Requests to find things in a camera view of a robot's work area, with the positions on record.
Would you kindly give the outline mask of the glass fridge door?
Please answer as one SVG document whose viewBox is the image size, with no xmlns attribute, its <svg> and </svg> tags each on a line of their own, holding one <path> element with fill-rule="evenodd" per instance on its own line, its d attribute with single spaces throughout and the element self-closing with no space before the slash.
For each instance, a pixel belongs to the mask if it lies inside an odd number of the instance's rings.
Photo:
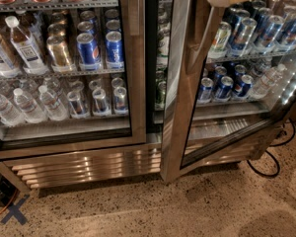
<svg viewBox="0 0 296 237">
<path fill-rule="evenodd" d="M 143 141 L 144 5 L 144 0 L 0 0 L 0 34 L 19 59 L 22 72 L 14 78 L 0 76 L 0 94 L 22 113 L 14 102 L 13 93 L 21 88 L 36 99 L 47 116 L 47 120 L 40 123 L 29 123 L 25 119 L 15 126 L 6 125 L 0 118 L 0 160 Z M 46 73 L 32 74 L 13 47 L 5 22 L 9 16 L 15 16 L 35 37 L 48 69 Z M 106 34 L 112 31 L 120 32 L 122 37 L 124 66 L 121 68 L 110 68 L 107 64 Z M 77 37 L 82 33 L 92 34 L 97 41 L 101 55 L 98 70 L 83 70 L 79 65 Z M 52 36 L 64 37 L 67 41 L 75 71 L 53 70 L 46 46 Z M 39 99 L 41 85 L 57 93 L 68 112 L 67 119 L 55 121 L 48 117 Z M 117 87 L 127 91 L 126 114 L 114 109 L 113 90 Z M 97 88 L 106 91 L 109 115 L 93 114 L 92 93 Z M 80 91 L 84 95 L 90 112 L 88 118 L 71 117 L 67 100 L 70 91 Z"/>
<path fill-rule="evenodd" d="M 202 166 L 259 159 L 288 119 L 296 121 L 296 45 L 256 53 L 254 41 L 268 18 L 281 16 L 284 26 L 296 15 L 296 0 L 248 0 L 229 7 L 213 7 L 207 0 L 173 0 L 167 95 L 164 112 L 164 181 Z M 230 43 L 241 21 L 257 21 L 242 56 L 230 56 Z M 223 57 L 209 58 L 208 52 L 219 24 L 229 23 L 231 35 Z M 284 64 L 282 77 L 262 99 L 250 92 L 271 67 Z M 242 75 L 253 77 L 247 98 L 233 96 Z M 227 100 L 215 100 L 214 93 L 223 76 L 234 84 Z M 202 78 L 213 81 L 208 103 L 197 100 Z"/>
</svg>

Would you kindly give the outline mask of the silver blue energy can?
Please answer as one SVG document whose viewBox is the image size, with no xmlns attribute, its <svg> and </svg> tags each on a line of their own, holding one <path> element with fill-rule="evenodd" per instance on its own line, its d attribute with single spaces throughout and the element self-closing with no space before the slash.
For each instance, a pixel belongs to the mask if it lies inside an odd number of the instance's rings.
<svg viewBox="0 0 296 237">
<path fill-rule="evenodd" d="M 268 53 L 275 47 L 275 40 L 284 24 L 281 16 L 272 15 L 268 18 L 265 27 L 254 41 L 256 53 Z"/>
<path fill-rule="evenodd" d="M 230 56 L 242 56 L 245 53 L 256 26 L 257 21 L 252 18 L 246 17 L 241 21 L 230 43 Z"/>
<path fill-rule="evenodd" d="M 296 15 L 283 28 L 276 40 L 277 50 L 288 50 L 296 45 Z"/>
</svg>

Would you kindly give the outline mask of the white 7up can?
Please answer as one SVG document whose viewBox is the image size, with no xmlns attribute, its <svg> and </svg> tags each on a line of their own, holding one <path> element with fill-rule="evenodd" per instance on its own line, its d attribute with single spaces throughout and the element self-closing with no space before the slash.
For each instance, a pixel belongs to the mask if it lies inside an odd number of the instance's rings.
<svg viewBox="0 0 296 237">
<path fill-rule="evenodd" d="M 209 49 L 209 58 L 220 58 L 226 54 L 227 43 L 231 35 L 231 26 L 229 23 L 221 22 L 219 24 L 216 36 Z"/>
<path fill-rule="evenodd" d="M 169 41 L 170 41 L 170 29 L 169 28 L 161 29 L 158 33 L 158 46 L 157 46 L 157 63 L 160 65 L 168 64 Z"/>
</svg>

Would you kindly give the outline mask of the white 7up can left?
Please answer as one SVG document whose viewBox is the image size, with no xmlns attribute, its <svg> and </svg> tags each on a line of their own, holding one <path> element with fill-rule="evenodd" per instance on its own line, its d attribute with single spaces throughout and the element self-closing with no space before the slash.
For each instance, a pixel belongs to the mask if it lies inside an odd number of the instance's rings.
<svg viewBox="0 0 296 237">
<path fill-rule="evenodd" d="M 169 28 L 161 29 L 158 33 L 158 46 L 157 46 L 157 63 L 160 65 L 168 64 L 169 41 L 170 41 L 170 29 Z"/>
</svg>

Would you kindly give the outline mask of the blue Pepsi can right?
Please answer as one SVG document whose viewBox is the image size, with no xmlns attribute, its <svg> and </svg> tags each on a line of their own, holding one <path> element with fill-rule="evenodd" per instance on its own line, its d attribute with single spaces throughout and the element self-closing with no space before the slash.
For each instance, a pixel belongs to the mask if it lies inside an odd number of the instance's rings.
<svg viewBox="0 0 296 237">
<path fill-rule="evenodd" d="M 106 34 L 107 64 L 110 68 L 121 68 L 124 66 L 122 37 L 118 31 Z"/>
</svg>

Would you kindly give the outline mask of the silver diet cola can right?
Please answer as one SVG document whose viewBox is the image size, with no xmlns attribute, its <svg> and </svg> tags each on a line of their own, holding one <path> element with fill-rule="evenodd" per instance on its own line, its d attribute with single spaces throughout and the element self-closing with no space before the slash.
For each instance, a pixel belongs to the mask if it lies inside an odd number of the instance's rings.
<svg viewBox="0 0 296 237">
<path fill-rule="evenodd" d="M 117 87 L 113 90 L 114 109 L 119 114 L 128 112 L 127 91 L 124 87 Z"/>
</svg>

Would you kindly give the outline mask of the silver diet cola can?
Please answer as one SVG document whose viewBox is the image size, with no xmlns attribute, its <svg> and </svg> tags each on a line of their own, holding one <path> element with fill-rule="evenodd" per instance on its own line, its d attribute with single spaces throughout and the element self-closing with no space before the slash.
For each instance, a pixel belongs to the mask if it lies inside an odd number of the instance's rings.
<svg viewBox="0 0 296 237">
<path fill-rule="evenodd" d="M 74 119 L 85 119 L 90 116 L 84 95 L 80 91 L 70 91 L 67 94 L 69 111 Z"/>
<path fill-rule="evenodd" d="M 97 88 L 92 93 L 94 106 L 93 114 L 96 116 L 106 116 L 111 113 L 109 100 L 106 91 L 102 88 Z"/>
<path fill-rule="evenodd" d="M 114 109 L 119 114 L 128 112 L 127 91 L 124 87 L 117 87 L 113 90 Z"/>
</svg>

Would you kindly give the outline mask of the blue Pepsi can left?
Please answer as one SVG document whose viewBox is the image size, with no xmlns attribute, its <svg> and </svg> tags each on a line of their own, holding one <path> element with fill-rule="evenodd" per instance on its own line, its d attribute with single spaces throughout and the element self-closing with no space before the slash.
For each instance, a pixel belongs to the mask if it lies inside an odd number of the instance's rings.
<svg viewBox="0 0 296 237">
<path fill-rule="evenodd" d="M 83 70 L 98 70 L 101 55 L 96 39 L 92 34 L 82 33 L 77 37 L 77 49 L 80 55 L 79 65 Z"/>
</svg>

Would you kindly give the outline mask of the gold soda can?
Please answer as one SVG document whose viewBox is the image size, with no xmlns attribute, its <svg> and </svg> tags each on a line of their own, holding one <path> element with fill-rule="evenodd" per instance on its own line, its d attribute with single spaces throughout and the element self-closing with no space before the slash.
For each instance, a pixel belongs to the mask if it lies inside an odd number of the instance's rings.
<svg viewBox="0 0 296 237">
<path fill-rule="evenodd" d="M 55 72 L 63 73 L 76 70 L 68 43 L 64 37 L 49 37 L 46 46 L 51 57 L 51 66 Z"/>
</svg>

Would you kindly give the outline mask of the silver diet cola can left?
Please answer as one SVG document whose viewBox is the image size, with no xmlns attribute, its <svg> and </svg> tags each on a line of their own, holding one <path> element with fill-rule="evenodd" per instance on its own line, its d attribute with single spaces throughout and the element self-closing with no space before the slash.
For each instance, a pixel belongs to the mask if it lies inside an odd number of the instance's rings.
<svg viewBox="0 0 296 237">
<path fill-rule="evenodd" d="M 70 91 L 67 94 L 69 111 L 74 119 L 85 119 L 90 116 L 84 95 L 80 91 Z"/>
</svg>

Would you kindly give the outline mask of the water bottle right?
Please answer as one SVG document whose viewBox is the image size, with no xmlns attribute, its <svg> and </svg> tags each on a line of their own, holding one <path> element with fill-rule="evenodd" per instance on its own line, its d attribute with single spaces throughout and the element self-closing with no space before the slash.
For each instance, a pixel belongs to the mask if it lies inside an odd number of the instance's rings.
<svg viewBox="0 0 296 237">
<path fill-rule="evenodd" d="M 68 112 L 57 93 L 45 85 L 38 87 L 39 99 L 51 120 L 61 121 L 68 118 Z"/>
</svg>

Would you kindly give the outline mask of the water bottle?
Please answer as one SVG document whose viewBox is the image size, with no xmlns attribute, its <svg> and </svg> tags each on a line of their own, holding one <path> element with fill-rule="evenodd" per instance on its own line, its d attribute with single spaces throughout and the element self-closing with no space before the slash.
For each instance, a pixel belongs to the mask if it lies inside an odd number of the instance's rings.
<svg viewBox="0 0 296 237">
<path fill-rule="evenodd" d="M 24 114 L 27 122 L 40 123 L 47 120 L 45 112 L 29 92 L 21 88 L 17 88 L 13 91 L 13 93 L 14 102 Z"/>
<path fill-rule="evenodd" d="M 6 125 L 15 126 L 25 122 L 23 114 L 3 95 L 0 94 L 0 118 Z"/>
<path fill-rule="evenodd" d="M 51 120 L 61 121 L 68 118 L 68 112 L 57 93 L 45 85 L 38 87 L 39 99 Z"/>
</svg>

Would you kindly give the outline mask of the water bottle middle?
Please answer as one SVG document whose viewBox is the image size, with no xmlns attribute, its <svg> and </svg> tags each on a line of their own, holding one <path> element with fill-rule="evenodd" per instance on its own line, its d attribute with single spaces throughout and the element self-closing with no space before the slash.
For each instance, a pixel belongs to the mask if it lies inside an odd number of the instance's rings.
<svg viewBox="0 0 296 237">
<path fill-rule="evenodd" d="M 47 120 L 45 112 L 29 92 L 21 88 L 17 88 L 13 91 L 13 93 L 14 102 L 24 114 L 27 122 L 40 123 Z"/>
</svg>

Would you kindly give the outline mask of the iced tea bottle far left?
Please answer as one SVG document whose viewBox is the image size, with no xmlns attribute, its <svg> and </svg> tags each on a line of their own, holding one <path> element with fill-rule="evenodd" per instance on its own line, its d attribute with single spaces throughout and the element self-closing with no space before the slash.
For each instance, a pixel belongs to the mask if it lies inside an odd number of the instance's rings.
<svg viewBox="0 0 296 237">
<path fill-rule="evenodd" d="M 19 59 L 0 34 L 0 76 L 14 78 L 21 74 Z"/>
</svg>

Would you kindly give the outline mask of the water bottle far left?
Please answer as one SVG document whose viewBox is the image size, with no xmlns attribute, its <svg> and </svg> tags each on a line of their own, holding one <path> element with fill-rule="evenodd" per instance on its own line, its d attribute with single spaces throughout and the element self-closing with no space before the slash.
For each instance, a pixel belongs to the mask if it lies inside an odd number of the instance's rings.
<svg viewBox="0 0 296 237">
<path fill-rule="evenodd" d="M 25 122 L 23 114 L 3 95 L 0 94 L 0 118 L 6 125 L 15 126 Z"/>
</svg>

